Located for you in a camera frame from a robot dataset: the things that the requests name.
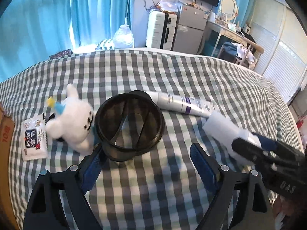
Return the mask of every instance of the white stuffed animal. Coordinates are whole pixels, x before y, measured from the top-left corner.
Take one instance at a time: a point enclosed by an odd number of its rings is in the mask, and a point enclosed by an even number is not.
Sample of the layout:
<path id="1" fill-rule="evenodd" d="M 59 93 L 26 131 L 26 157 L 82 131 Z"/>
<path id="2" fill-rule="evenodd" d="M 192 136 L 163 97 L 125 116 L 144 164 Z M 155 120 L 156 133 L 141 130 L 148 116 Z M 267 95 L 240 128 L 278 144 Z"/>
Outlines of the white stuffed animal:
<path id="1" fill-rule="evenodd" d="M 75 151 L 90 155 L 94 149 L 94 135 L 91 130 L 94 122 L 92 106 L 79 99 L 77 89 L 68 84 L 67 98 L 62 103 L 50 97 L 47 105 L 55 109 L 55 118 L 46 124 L 47 135 L 53 139 L 63 138 Z"/>

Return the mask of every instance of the screw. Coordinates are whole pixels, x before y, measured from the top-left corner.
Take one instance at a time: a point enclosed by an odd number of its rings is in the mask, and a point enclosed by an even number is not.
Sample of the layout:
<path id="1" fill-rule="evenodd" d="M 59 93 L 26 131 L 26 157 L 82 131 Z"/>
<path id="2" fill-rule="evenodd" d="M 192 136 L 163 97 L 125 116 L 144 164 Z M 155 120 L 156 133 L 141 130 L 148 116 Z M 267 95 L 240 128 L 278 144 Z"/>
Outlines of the screw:
<path id="1" fill-rule="evenodd" d="M 274 170 L 274 171 L 277 171 L 277 166 L 276 166 L 275 163 L 273 163 L 273 164 L 271 165 L 271 169 Z"/>
<path id="2" fill-rule="evenodd" d="M 221 170 L 223 171 L 228 171 L 229 170 L 229 167 L 227 165 L 222 165 L 221 166 Z"/>
<path id="3" fill-rule="evenodd" d="M 258 175 L 258 171 L 257 170 L 252 170 L 251 174 L 254 175 L 254 176 L 257 176 Z"/>
<path id="4" fill-rule="evenodd" d="M 280 185 L 280 189 L 284 189 L 285 187 L 286 187 L 286 182 L 283 181 L 283 182 L 281 183 L 281 185 Z"/>
<path id="5" fill-rule="evenodd" d="M 273 158 L 276 157 L 276 154 L 272 150 L 270 151 L 270 154 L 271 154 L 271 157 L 273 157 Z"/>
<path id="6" fill-rule="evenodd" d="M 78 166 L 77 165 L 72 165 L 70 166 L 69 168 L 71 171 L 76 171 L 78 169 Z"/>
<path id="7" fill-rule="evenodd" d="M 47 170 L 42 170 L 41 172 L 40 172 L 40 175 L 46 175 L 47 174 Z"/>

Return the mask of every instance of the mirror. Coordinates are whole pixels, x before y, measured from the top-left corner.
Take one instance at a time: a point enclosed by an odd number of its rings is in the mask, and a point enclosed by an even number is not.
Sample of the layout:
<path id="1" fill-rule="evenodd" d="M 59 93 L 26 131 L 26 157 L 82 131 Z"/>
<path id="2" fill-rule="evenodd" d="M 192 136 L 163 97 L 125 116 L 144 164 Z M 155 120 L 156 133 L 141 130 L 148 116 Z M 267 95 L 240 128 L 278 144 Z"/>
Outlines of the mirror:
<path id="1" fill-rule="evenodd" d="M 237 11 L 237 2 L 235 0 L 222 0 L 221 12 L 227 15 L 227 21 L 231 21 L 235 18 Z"/>

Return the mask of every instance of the lotion tube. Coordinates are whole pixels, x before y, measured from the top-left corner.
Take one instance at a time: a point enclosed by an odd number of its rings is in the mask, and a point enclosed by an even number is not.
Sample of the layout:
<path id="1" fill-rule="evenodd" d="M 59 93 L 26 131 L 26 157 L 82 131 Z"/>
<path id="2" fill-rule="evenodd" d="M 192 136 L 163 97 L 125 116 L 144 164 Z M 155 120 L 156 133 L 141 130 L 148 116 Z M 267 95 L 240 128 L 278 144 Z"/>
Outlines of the lotion tube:
<path id="1" fill-rule="evenodd" d="M 206 118 L 209 117 L 214 110 L 212 102 L 160 92 L 147 93 L 160 109 Z"/>

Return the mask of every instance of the gingham bedsheet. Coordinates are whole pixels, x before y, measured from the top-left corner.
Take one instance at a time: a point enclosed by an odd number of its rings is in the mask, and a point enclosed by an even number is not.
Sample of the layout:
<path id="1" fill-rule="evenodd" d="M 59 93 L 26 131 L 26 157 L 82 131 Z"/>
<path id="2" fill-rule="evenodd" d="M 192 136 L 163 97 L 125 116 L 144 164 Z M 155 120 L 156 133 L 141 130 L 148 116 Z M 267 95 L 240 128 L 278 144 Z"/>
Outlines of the gingham bedsheet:
<path id="1" fill-rule="evenodd" d="M 66 144 L 53 141 L 49 157 L 24 162 L 21 122 L 50 115 L 45 101 L 65 98 L 67 84 L 97 110 L 111 96 L 132 90 L 168 92 L 212 101 L 239 127 L 300 149 L 290 112 L 265 78 L 209 57 L 184 57 L 136 50 L 97 51 L 44 61 L 0 84 L 0 101 L 16 123 L 9 183 L 13 210 L 22 228 L 27 202 L 43 169 L 64 171 L 83 159 Z M 86 198 L 103 229 L 195 229 L 208 208 L 206 190 L 189 156 L 199 142 L 219 164 L 242 170 L 226 150 L 202 130 L 204 119 L 163 111 L 166 128 L 157 148 L 124 163 L 108 162 Z M 76 224 L 61 194 L 71 229 Z M 233 202 L 223 228 L 233 214 Z"/>

